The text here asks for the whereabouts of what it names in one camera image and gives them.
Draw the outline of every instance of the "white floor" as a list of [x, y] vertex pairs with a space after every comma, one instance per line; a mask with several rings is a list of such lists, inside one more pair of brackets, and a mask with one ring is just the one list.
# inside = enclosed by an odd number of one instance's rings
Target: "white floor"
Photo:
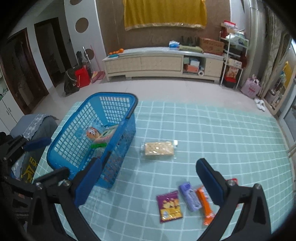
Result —
[[97, 92], [129, 92], [137, 95], [139, 100], [198, 103], [272, 116], [268, 110], [259, 110], [254, 101], [241, 92], [221, 87], [211, 81], [143, 78], [117, 78], [111, 82], [103, 80], [102, 83], [90, 84], [67, 97], [64, 84], [61, 83], [49, 91], [49, 95], [39, 103], [34, 113], [50, 114], [62, 120], [75, 102], [84, 101]]

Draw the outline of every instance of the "screw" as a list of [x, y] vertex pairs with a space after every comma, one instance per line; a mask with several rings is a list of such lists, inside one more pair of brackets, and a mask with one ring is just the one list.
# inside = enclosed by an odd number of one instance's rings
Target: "screw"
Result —
[[69, 180], [64, 180], [63, 181], [63, 185], [66, 186], [66, 187], [68, 187], [68, 186], [71, 185], [71, 182]]
[[262, 188], [259, 183], [256, 183], [254, 186], [255, 186], [256, 189], [261, 189]]
[[227, 183], [228, 183], [229, 186], [234, 186], [235, 185], [235, 181], [233, 181], [233, 180], [228, 180]]
[[43, 188], [43, 185], [42, 185], [42, 183], [37, 182], [36, 187], [37, 187], [38, 190], [41, 190]]

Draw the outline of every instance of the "dark doorway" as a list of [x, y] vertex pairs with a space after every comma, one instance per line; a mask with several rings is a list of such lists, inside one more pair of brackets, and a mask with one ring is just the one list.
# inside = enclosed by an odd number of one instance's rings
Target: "dark doorway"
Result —
[[59, 18], [51, 18], [34, 25], [39, 50], [47, 72], [56, 87], [71, 68], [59, 26]]
[[9, 90], [23, 113], [30, 114], [48, 91], [37, 70], [27, 29], [9, 37], [0, 55]]

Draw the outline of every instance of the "beige curtain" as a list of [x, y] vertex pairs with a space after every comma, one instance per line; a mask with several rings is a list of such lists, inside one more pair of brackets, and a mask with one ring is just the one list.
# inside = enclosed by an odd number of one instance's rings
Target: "beige curtain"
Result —
[[268, 7], [266, 8], [266, 18], [270, 48], [269, 53], [266, 53], [269, 55], [268, 62], [261, 80], [262, 89], [259, 93], [261, 98], [266, 95], [269, 88], [283, 70], [288, 49], [292, 41], [285, 26]]

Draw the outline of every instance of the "blue plastic basket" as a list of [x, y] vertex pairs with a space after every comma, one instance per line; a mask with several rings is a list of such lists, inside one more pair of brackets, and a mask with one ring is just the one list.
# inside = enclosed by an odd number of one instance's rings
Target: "blue plastic basket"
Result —
[[96, 93], [87, 98], [68, 119], [47, 152], [53, 169], [67, 167], [70, 179], [83, 170], [94, 157], [92, 143], [85, 130], [94, 119], [103, 126], [119, 124], [101, 159], [106, 163], [97, 185], [111, 188], [136, 132], [134, 109], [138, 99], [129, 93]]

